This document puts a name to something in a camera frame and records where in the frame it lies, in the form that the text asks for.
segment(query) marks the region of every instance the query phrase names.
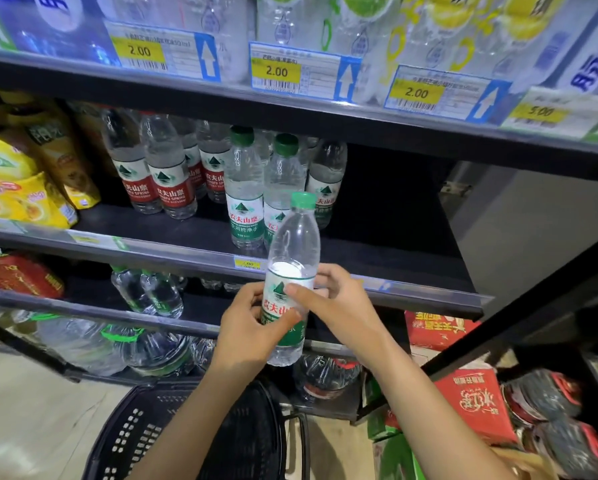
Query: floor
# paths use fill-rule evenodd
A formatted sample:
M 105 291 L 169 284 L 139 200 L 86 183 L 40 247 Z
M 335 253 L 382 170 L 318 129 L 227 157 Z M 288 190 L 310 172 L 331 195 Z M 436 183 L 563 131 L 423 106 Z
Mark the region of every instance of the floor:
M 0 480 L 80 480 L 97 435 L 126 392 L 122 386 L 74 384 L 20 356 L 0 354 Z M 375 478 L 365 427 L 311 418 L 309 429 L 311 479 Z M 295 425 L 288 480 L 301 478 L 297 438 Z

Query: barcode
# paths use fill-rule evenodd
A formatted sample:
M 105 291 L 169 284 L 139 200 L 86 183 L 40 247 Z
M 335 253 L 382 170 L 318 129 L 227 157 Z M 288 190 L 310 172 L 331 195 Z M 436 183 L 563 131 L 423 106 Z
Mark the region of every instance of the barcode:
M 527 118 L 515 118 L 515 123 L 530 126 L 541 126 L 541 128 L 555 128 L 557 126 L 557 123 L 551 123 L 550 121 L 529 120 Z
M 299 93 L 299 84 L 295 82 L 286 82 L 283 80 L 273 80 L 273 79 L 259 79 L 254 77 L 253 81 L 255 82 L 254 86 L 257 89 L 267 89 L 269 91 L 282 91 L 285 93 L 292 93 L 298 94 Z
M 535 68 L 546 71 L 550 69 L 552 62 L 555 60 L 559 52 L 563 48 L 564 44 L 570 37 L 567 32 L 557 32 L 552 36 L 548 45 L 545 46 L 542 53 L 537 57 L 535 62 Z
M 167 72 L 168 66 L 163 62 L 153 62 L 153 61 L 144 61 L 142 59 L 121 59 L 121 65 L 123 67 L 141 69 L 141 70 L 151 70 L 155 72 Z
M 397 99 L 397 106 L 404 109 L 416 109 L 419 111 L 433 111 L 437 107 L 436 104 L 431 104 L 421 101 L 407 101 L 406 99 Z

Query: basket handle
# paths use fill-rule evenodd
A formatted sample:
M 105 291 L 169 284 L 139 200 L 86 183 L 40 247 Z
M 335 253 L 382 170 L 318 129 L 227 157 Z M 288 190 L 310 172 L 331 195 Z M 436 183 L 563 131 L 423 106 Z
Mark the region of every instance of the basket handle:
M 299 420 L 299 430 L 301 435 L 301 478 L 302 480 L 310 480 L 310 436 L 308 435 L 308 416 L 304 413 L 292 413 L 284 416 L 284 421 L 291 419 Z

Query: right hand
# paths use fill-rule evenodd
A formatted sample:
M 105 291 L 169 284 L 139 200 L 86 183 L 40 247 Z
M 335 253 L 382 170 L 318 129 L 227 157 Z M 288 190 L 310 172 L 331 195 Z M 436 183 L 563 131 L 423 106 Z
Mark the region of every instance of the right hand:
M 328 290 L 325 298 L 303 286 L 288 284 L 284 291 L 315 313 L 335 337 L 350 348 L 371 371 L 381 365 L 394 339 L 386 330 L 361 280 L 337 264 L 320 264 L 314 279 Z

